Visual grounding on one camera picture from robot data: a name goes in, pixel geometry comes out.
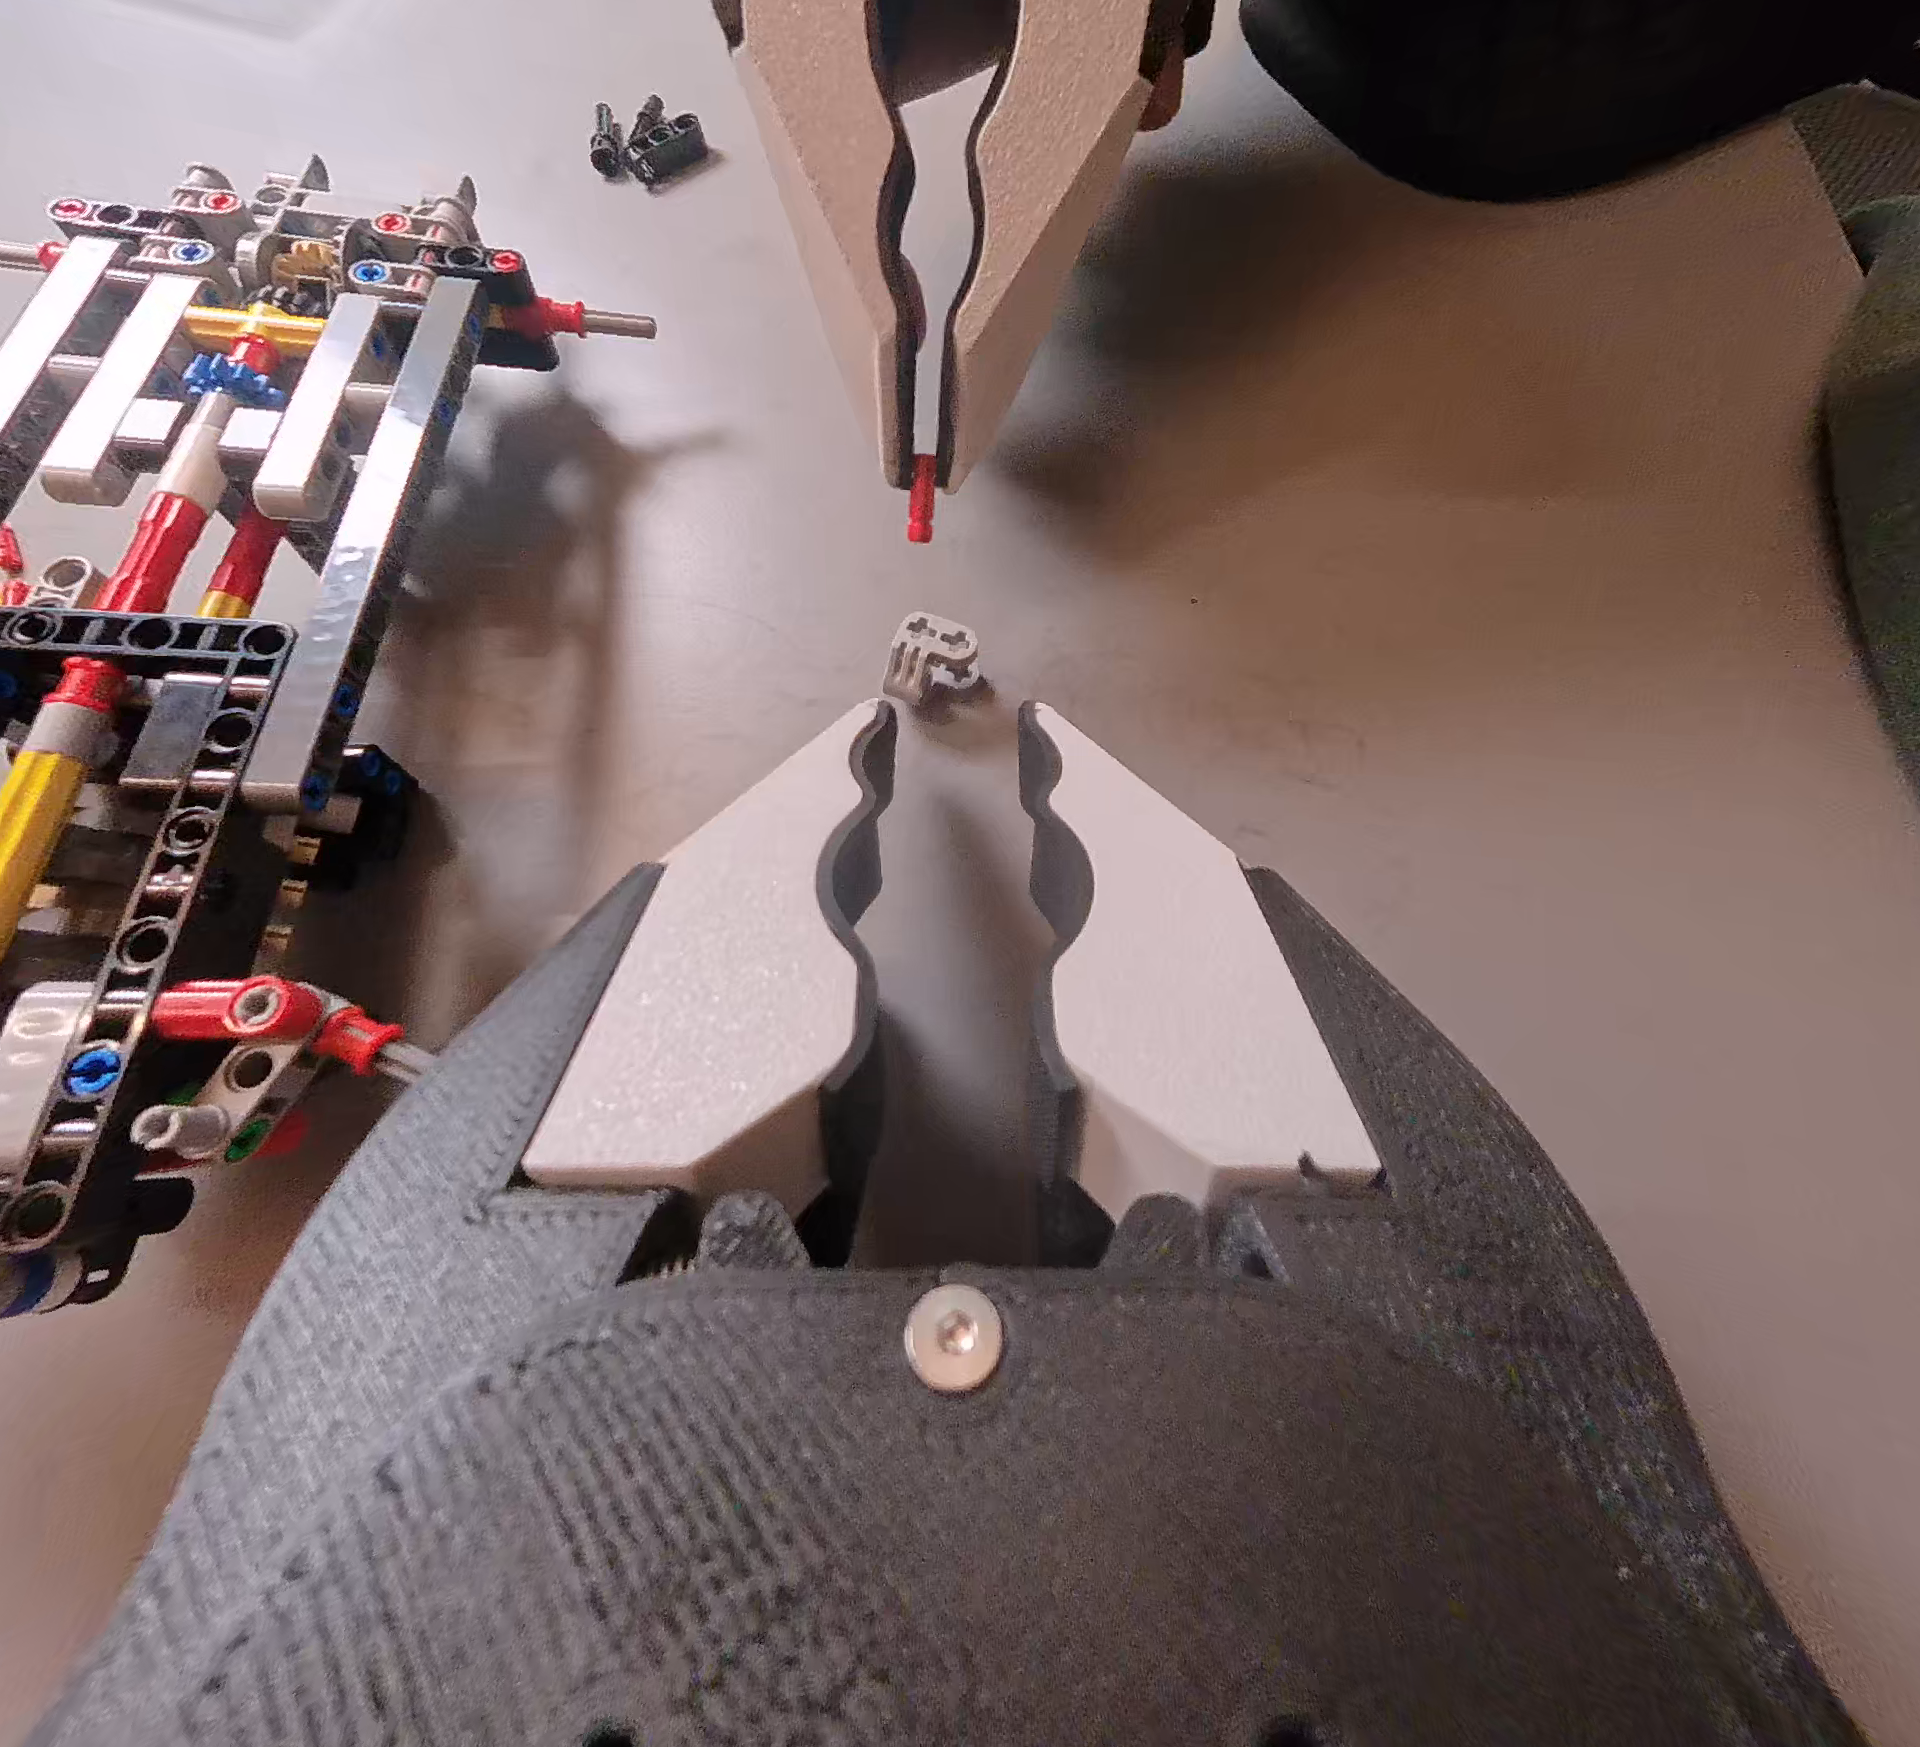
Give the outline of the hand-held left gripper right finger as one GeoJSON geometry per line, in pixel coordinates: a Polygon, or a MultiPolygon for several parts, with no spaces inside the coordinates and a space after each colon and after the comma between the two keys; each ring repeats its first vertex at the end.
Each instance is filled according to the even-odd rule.
{"type": "Polygon", "coordinates": [[[1054,930],[1037,1255],[1103,1260],[1162,1203],[1230,1260],[1279,1260],[1288,1228],[1382,1240],[1382,1150],[1249,861],[1054,706],[1022,706],[1015,769],[1054,930]]]}

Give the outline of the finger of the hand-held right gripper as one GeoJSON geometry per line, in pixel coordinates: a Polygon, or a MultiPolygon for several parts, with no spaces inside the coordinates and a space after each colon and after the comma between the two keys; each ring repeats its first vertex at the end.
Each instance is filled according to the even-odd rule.
{"type": "Polygon", "coordinates": [[[942,485],[987,456],[1147,112],[1152,0],[1015,0],[967,136],[975,264],[948,313],[942,485]]]}
{"type": "Polygon", "coordinates": [[[910,482],[910,154],[880,77],[880,0],[739,0],[737,70],[870,456],[910,482]]]}

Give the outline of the lego technic car chassis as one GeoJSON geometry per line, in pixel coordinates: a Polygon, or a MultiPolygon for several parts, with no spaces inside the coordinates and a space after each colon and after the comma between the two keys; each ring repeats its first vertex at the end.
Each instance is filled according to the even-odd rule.
{"type": "Polygon", "coordinates": [[[478,372],[653,319],[546,298],[478,190],[347,200],[321,158],[50,200],[0,356],[0,1310],[107,1301],[316,1075],[436,1060],[285,972],[298,908],[408,838],[356,742],[478,372]]]}

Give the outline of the short black lego beam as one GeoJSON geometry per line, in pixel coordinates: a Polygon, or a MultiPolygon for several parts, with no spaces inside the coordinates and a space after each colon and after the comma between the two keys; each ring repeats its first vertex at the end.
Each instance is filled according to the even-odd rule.
{"type": "Polygon", "coordinates": [[[632,174],[647,184],[647,190],[664,190],[681,174],[696,174],[697,162],[707,158],[707,136],[704,136],[704,120],[696,112],[679,112],[665,118],[664,112],[664,127],[653,131],[653,145],[632,158],[632,174]]]}

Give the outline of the small grey lego connector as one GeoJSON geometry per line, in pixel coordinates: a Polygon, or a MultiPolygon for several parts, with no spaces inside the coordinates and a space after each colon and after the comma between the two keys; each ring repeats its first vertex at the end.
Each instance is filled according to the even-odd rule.
{"type": "Polygon", "coordinates": [[[886,700],[925,710],[977,683],[977,634],[948,613],[910,611],[886,656],[886,700]]]}

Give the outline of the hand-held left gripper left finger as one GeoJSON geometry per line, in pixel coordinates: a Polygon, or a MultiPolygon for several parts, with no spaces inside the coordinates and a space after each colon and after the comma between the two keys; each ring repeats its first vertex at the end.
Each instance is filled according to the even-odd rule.
{"type": "Polygon", "coordinates": [[[775,1195],[849,1260],[886,1126],[880,898],[902,710],[850,706],[670,849],[526,1150],[562,1192],[775,1195]]]}

